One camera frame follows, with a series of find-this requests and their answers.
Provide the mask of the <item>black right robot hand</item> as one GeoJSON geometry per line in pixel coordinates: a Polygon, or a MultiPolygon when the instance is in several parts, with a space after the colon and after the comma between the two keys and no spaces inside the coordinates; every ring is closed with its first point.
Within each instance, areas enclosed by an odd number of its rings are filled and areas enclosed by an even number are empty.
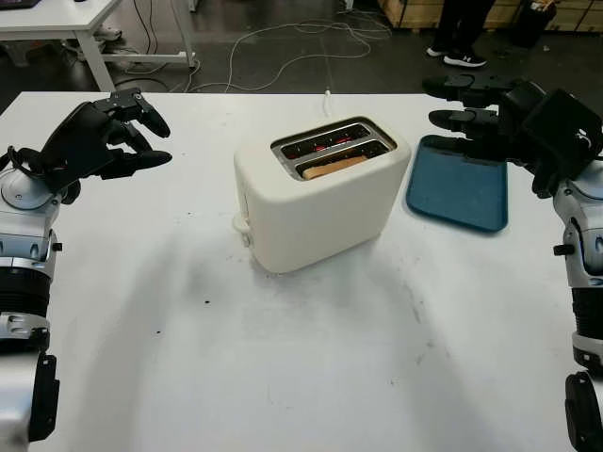
{"type": "Polygon", "coordinates": [[[477,162],[511,162],[533,175],[577,178],[602,151],[602,119],[563,89],[502,75],[430,76],[431,97],[462,110],[435,110],[429,121],[461,138],[438,145],[477,162]]]}

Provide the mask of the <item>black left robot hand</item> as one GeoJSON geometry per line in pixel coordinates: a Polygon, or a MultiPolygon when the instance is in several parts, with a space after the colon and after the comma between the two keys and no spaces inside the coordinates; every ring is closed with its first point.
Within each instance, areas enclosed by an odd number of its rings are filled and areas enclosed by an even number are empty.
{"type": "Polygon", "coordinates": [[[165,120],[137,88],[79,105],[48,138],[40,152],[41,178],[58,193],[89,176],[130,177],[139,170],[171,161],[156,151],[133,125],[144,125],[156,136],[171,134],[165,120]]]}

